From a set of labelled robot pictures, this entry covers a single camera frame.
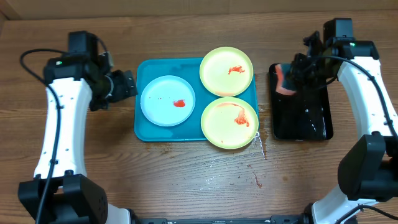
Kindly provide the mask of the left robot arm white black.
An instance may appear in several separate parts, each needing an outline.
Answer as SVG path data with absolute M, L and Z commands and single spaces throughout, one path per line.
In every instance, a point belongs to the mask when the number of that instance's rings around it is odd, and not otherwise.
M 19 201 L 36 223 L 139 223 L 131 209 L 111 205 L 104 189 L 86 176 L 87 113 L 137 94 L 132 73 L 112 67 L 108 51 L 76 50 L 44 67 L 44 143 L 33 180 L 18 188 Z

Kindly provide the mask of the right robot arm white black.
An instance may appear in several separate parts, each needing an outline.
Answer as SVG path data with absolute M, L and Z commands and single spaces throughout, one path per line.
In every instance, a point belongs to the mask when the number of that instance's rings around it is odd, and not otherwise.
M 292 134 L 325 134 L 322 92 L 339 81 L 353 110 L 358 141 L 338 166 L 338 184 L 311 204 L 303 223 L 353 223 L 364 209 L 397 196 L 397 113 L 381 77 L 373 42 L 350 31 L 313 33 L 304 39 L 307 54 L 277 64 L 275 94 L 279 128 Z

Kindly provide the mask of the pink green sponge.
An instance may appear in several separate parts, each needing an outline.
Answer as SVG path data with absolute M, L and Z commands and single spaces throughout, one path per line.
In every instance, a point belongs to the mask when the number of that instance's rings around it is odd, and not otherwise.
M 296 87 L 294 81 L 289 80 L 290 75 L 290 64 L 282 63 L 275 66 L 275 72 L 277 76 L 277 84 L 275 91 L 281 95 L 292 96 L 296 94 Z

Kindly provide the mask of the light blue plate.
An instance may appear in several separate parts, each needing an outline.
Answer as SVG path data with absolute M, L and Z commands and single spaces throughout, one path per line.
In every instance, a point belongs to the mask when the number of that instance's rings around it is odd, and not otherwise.
M 158 126 L 176 126 L 193 113 L 195 92 L 184 79 L 166 75 L 152 80 L 141 94 L 144 116 Z

